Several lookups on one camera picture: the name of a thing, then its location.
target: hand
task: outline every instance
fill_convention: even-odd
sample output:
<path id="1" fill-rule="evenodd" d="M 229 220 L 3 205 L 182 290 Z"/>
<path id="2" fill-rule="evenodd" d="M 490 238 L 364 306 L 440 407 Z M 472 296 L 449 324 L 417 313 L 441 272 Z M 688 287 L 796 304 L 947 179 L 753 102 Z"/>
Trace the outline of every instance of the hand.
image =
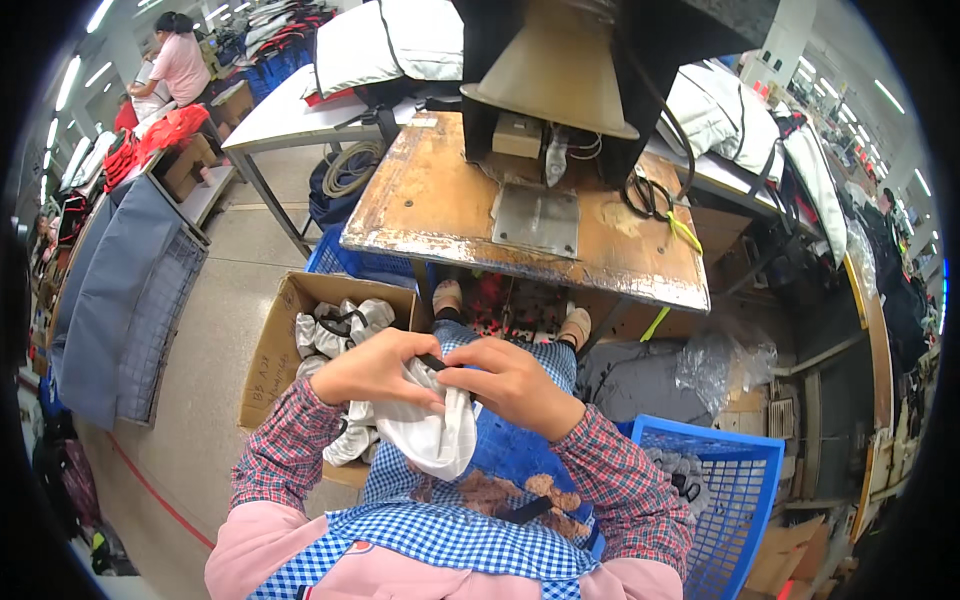
<path id="1" fill-rule="evenodd" d="M 310 377 L 310 387 L 330 406 L 350 400 L 400 400 L 442 414 L 444 401 L 436 392 L 401 374 L 401 364 L 418 354 L 440 358 L 440 342 L 429 334 L 387 327 L 326 363 Z"/>
<path id="2" fill-rule="evenodd" d="M 584 403 L 558 388 L 533 354 L 510 342 L 482 338 L 456 348 L 444 363 L 483 370 L 444 369 L 437 381 L 474 392 L 485 408 L 550 442 L 563 439 L 584 416 Z"/>

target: black hair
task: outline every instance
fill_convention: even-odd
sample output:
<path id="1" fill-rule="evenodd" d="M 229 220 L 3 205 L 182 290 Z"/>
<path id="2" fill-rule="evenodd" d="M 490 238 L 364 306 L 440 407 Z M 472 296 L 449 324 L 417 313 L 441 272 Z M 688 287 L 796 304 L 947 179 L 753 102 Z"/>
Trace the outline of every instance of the black hair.
<path id="1" fill-rule="evenodd" d="M 154 31 L 189 34 L 193 31 L 193 19 L 180 12 L 165 12 L 156 20 Z"/>

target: worn wooden tabletop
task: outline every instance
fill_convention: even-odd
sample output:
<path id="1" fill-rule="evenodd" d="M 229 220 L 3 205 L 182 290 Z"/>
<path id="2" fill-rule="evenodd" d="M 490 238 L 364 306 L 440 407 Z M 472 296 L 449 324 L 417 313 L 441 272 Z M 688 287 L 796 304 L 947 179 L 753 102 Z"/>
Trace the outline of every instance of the worn wooden tabletop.
<path id="1" fill-rule="evenodd" d="M 559 188 L 574 188 L 581 219 L 578 255 L 564 258 L 494 244 L 491 208 L 498 183 L 464 160 L 461 116 L 419 113 L 405 127 L 364 191 L 340 243 L 344 248 L 480 268 L 557 285 L 592 288 L 683 310 L 709 312 L 701 257 L 667 224 L 640 219 L 604 186 L 593 161 L 573 161 Z M 644 154 L 651 180 L 677 193 L 666 160 Z M 534 160 L 490 154 L 488 170 L 537 178 Z M 665 211 L 665 202 L 661 206 Z M 689 209 L 676 216 L 694 229 Z"/>

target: red line on floor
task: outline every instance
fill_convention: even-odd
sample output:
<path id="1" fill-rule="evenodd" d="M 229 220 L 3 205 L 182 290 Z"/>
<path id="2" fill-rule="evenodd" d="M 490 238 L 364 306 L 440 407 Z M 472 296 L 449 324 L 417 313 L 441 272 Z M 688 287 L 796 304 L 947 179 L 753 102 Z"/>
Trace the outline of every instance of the red line on floor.
<path id="1" fill-rule="evenodd" d="M 144 479 L 143 474 L 140 473 L 140 470 L 136 467 L 136 465 L 133 464 L 130 458 L 128 458 L 127 454 L 123 451 L 123 448 L 120 447 L 120 443 L 117 442 L 116 438 L 113 437 L 113 434 L 107 432 L 107 437 L 110 438 L 110 443 L 113 444 L 113 449 L 116 450 L 118 454 L 120 454 L 120 458 L 122 458 L 123 462 L 127 464 L 128 468 L 130 468 L 130 471 L 132 471 L 133 476 L 136 477 L 141 484 L 143 484 L 143 487 L 147 489 L 147 492 L 151 493 L 153 497 L 156 498 L 156 501 L 160 503 L 160 506 L 162 506 L 167 513 L 170 513 L 170 516 L 176 519 L 177 523 L 183 526 L 183 529 L 186 529 L 188 532 L 193 534 L 194 538 L 196 538 L 197 540 L 200 540 L 200 542 L 204 546 L 212 550 L 214 543 L 208 540 L 206 536 L 204 536 L 204 534 L 197 531 L 196 527 L 191 525 L 185 518 L 183 518 L 180 515 L 180 513 L 174 510 L 174 507 L 170 506 L 170 504 L 166 500 L 160 497 L 160 494 L 157 493 L 156 490 L 154 490 L 154 487 L 150 485 L 150 482 Z"/>

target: metal wire cage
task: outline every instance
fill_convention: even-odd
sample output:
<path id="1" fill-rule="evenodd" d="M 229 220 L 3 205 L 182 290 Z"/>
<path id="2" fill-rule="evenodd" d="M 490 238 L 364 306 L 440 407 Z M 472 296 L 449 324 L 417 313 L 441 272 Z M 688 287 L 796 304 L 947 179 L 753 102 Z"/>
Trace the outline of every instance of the metal wire cage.
<path id="1" fill-rule="evenodd" d="M 156 393 L 180 313 L 207 254 L 206 247 L 181 227 L 154 264 L 133 310 L 117 368 L 117 417 L 142 425 L 153 423 Z"/>

